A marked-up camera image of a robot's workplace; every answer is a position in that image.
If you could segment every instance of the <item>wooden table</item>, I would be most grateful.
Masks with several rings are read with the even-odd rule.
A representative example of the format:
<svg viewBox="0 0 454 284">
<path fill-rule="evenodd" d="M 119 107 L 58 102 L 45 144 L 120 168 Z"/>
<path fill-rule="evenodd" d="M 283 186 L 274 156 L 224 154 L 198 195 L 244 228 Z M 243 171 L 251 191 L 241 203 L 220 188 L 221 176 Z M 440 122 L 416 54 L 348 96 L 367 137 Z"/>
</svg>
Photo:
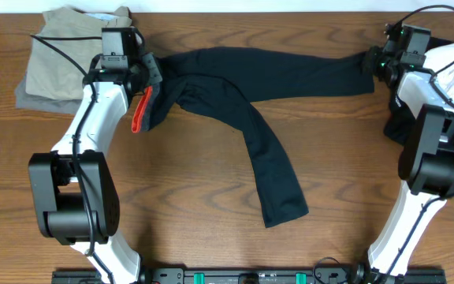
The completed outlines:
<svg viewBox="0 0 454 284">
<path fill-rule="evenodd" d="M 135 14 L 157 55 L 201 47 L 260 47 L 342 57 L 382 45 L 403 13 Z M 454 14 L 412 24 L 454 40 Z M 38 231 L 27 163 L 49 151 L 72 116 L 16 110 L 41 15 L 0 15 L 0 282 L 46 283 L 58 268 L 91 267 Z M 175 106 L 149 133 L 120 121 L 108 162 L 128 243 L 150 265 L 310 267 L 323 256 L 359 260 L 380 234 L 399 191 L 401 146 L 382 134 L 389 92 L 254 103 L 283 143 L 311 213 L 265 229 L 241 133 Z M 454 283 L 454 200 L 432 221 L 412 257 L 441 265 Z"/>
</svg>

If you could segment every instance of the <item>wire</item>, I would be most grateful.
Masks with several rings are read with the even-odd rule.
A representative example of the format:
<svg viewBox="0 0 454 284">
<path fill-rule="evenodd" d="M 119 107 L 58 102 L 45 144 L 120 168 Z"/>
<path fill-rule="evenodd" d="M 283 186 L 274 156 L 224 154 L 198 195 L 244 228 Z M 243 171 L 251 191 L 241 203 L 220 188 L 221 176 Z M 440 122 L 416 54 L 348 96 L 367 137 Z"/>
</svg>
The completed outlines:
<svg viewBox="0 0 454 284">
<path fill-rule="evenodd" d="M 108 274 L 108 281 L 110 284 L 114 284 L 114 274 L 108 269 L 108 267 L 103 263 L 103 261 L 99 258 L 97 254 L 93 254 L 92 257 L 94 258 L 95 262 Z"/>
<path fill-rule="evenodd" d="M 49 44 L 45 40 L 43 40 L 40 36 L 37 35 L 31 35 L 33 39 L 38 40 L 40 43 L 44 44 L 45 46 L 49 47 L 53 51 L 57 52 L 60 54 L 62 57 L 67 59 L 71 64 L 73 64 L 84 76 L 87 76 L 87 72 L 77 63 L 75 62 L 72 58 L 70 58 L 67 54 L 59 50 L 57 47 L 54 47 L 53 45 Z M 80 133 L 81 130 L 85 124 L 85 121 L 87 120 L 88 114 L 91 112 L 92 107 L 94 106 L 96 99 L 97 99 L 97 93 L 95 91 L 94 84 L 92 82 L 89 82 L 91 89 L 92 89 L 92 95 L 91 95 L 91 101 L 88 104 L 87 109 L 85 110 L 84 115 L 80 119 L 80 122 L 78 123 L 78 126 L 76 127 L 75 134 L 73 134 L 73 169 L 75 170 L 76 173 L 76 178 L 78 179 L 78 185 L 80 187 L 80 192 L 82 195 L 82 200 L 84 202 L 84 209 L 85 213 L 87 214 L 87 221 L 89 225 L 89 249 L 85 253 L 85 256 L 93 256 L 94 255 L 94 249 L 95 249 L 95 228 L 94 228 L 94 217 L 92 214 L 92 209 L 91 209 L 91 204 L 88 200 L 88 195 L 87 195 L 87 190 L 85 190 L 85 184 L 84 184 L 84 179 L 82 178 L 82 170 L 80 167 L 80 163 L 78 161 L 78 143 L 79 143 L 79 138 L 80 138 Z"/>
<path fill-rule="evenodd" d="M 448 6 L 448 5 L 431 5 L 431 6 L 425 6 L 425 7 L 422 7 L 420 9 L 417 9 L 411 13 L 409 13 L 408 15 L 406 15 L 405 17 L 403 17 L 402 19 L 400 19 L 399 21 L 397 21 L 394 25 L 393 25 L 393 28 L 397 27 L 397 26 L 401 26 L 402 25 L 402 22 L 407 20 L 409 17 L 411 17 L 412 15 L 416 14 L 416 13 L 419 13 L 423 10 L 426 10 L 426 9 L 434 9 L 434 8 L 445 8 L 445 9 L 450 9 L 451 11 L 454 11 L 454 7 L 453 6 Z M 439 71 L 437 71 L 434 75 L 432 75 L 431 78 L 434 78 L 436 77 L 440 72 L 446 70 L 447 68 L 449 68 L 450 66 L 452 66 L 454 64 L 454 60 L 447 64 L 445 67 L 439 69 Z"/>
<path fill-rule="evenodd" d="M 324 257 L 324 258 L 320 259 L 320 260 L 316 263 L 316 265 L 313 267 L 314 284 L 316 284 L 317 281 L 320 282 L 320 284 L 329 284 L 329 283 L 323 282 L 322 280 L 320 280 L 319 277 L 316 276 L 316 267 L 317 267 L 318 265 L 320 265 L 320 263 L 322 263 L 322 262 L 325 261 L 325 260 L 333 260 L 333 261 L 335 261 L 337 264 L 340 264 L 340 265 L 341 265 L 341 263 L 340 263 L 338 260 L 336 260 L 335 258 L 333 258 L 332 256 L 327 256 L 327 257 Z M 344 268 L 342 268 L 342 267 L 341 267 L 341 269 L 344 271 L 344 273 L 346 273 L 346 280 L 344 280 L 343 282 L 339 282 L 339 283 L 337 283 L 337 284 L 345 284 L 346 282 L 348 282 L 348 272 L 347 272 Z"/>
</svg>

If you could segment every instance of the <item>black pants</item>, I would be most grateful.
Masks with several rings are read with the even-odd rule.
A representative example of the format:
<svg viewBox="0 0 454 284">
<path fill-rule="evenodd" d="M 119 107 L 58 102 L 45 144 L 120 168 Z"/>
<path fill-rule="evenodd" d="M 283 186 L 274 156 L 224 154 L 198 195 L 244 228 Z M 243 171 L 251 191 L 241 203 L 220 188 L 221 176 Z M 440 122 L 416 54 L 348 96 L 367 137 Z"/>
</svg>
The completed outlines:
<svg viewBox="0 0 454 284">
<path fill-rule="evenodd" d="M 242 131 L 262 217 L 266 227 L 276 226 L 308 209 L 285 150 L 250 102 L 372 92 L 372 75 L 360 72 L 362 59 L 363 54 L 328 59 L 228 47 L 163 58 L 162 93 L 152 106 L 150 125 L 164 120 L 176 102 L 186 111 Z"/>
</svg>

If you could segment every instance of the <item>folded clothing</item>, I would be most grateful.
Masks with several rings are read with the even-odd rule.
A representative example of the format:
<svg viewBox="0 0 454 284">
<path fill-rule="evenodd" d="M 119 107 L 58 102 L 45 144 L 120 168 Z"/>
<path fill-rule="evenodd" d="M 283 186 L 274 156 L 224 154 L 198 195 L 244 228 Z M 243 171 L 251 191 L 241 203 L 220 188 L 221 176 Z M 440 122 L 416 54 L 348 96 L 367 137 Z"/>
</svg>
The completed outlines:
<svg viewBox="0 0 454 284">
<path fill-rule="evenodd" d="M 102 28 L 123 28 L 131 25 L 126 7 L 119 8 L 112 17 L 93 17 L 71 9 L 60 8 L 43 14 L 46 24 L 38 36 L 83 37 L 101 36 Z M 90 40 L 49 40 L 85 70 L 92 58 L 102 53 L 102 42 Z M 25 92 L 49 99 L 82 99 L 83 75 L 60 54 L 33 40 L 26 76 Z"/>
<path fill-rule="evenodd" d="M 40 110 L 59 114 L 75 114 L 82 103 L 81 99 L 49 99 L 40 95 L 29 95 L 25 92 L 24 79 L 15 88 L 15 107 L 17 109 Z"/>
<path fill-rule="evenodd" d="M 239 129 L 254 170 L 262 217 L 266 227 L 276 226 L 309 211 L 285 150 L 250 102 L 373 92 L 373 77 L 361 73 L 363 57 L 364 53 L 330 59 L 217 47 L 163 58 L 160 94 L 143 124 L 155 127 L 178 103 Z"/>
</svg>

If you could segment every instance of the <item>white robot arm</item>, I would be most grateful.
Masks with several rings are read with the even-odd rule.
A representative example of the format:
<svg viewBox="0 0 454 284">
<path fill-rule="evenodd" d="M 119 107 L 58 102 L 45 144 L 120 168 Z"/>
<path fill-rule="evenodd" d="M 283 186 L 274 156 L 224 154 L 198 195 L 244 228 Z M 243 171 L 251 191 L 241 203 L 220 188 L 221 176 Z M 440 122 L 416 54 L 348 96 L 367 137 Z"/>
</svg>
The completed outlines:
<svg viewBox="0 0 454 284">
<path fill-rule="evenodd" d="M 389 41 L 373 47 L 371 70 L 415 118 L 399 160 L 399 196 L 381 235 L 369 247 L 364 282 L 402 283 L 425 228 L 448 198 L 454 197 L 454 104 L 423 68 L 430 30 L 388 26 Z"/>
<path fill-rule="evenodd" d="M 50 153 L 34 154 L 29 162 L 42 234 L 85 254 L 104 283 L 144 282 L 145 275 L 140 255 L 118 229 L 120 205 L 105 160 L 132 97 L 149 85 L 149 69 L 156 72 L 149 68 L 154 67 L 148 63 L 155 64 L 153 57 L 144 63 L 141 60 L 145 54 L 137 36 L 144 42 L 134 28 L 102 30 L 103 53 L 91 64 L 95 66 L 100 59 L 101 69 L 92 68 L 84 78 L 84 98 L 72 124 Z M 76 151 L 73 137 L 77 138 Z M 77 168 L 74 158 L 79 161 Z M 86 202 L 79 193 L 58 189 L 79 179 Z"/>
</svg>

